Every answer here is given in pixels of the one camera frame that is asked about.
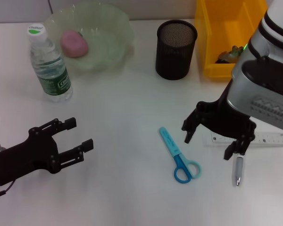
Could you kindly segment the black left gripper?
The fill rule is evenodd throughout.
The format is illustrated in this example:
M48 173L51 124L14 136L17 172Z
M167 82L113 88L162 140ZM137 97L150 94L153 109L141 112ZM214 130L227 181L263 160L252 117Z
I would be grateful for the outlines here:
M60 121L58 118L41 126L41 130L29 130L29 136L24 142L0 152L0 186L12 182L35 170L47 170L51 174L61 168L84 161L83 154L92 150L93 140L89 139L81 145L58 153L53 135L77 126L74 117Z

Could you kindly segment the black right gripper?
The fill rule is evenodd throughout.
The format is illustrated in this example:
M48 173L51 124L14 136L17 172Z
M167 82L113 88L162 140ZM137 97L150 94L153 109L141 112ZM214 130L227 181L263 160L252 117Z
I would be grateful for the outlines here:
M197 103L193 112L184 120L182 131L186 131L184 142L189 143L196 128L202 124L209 130L235 139L225 150L224 160L229 160L234 153L245 155L251 141L255 138L256 124L250 117L240 113L227 102L229 89L225 89L214 102Z

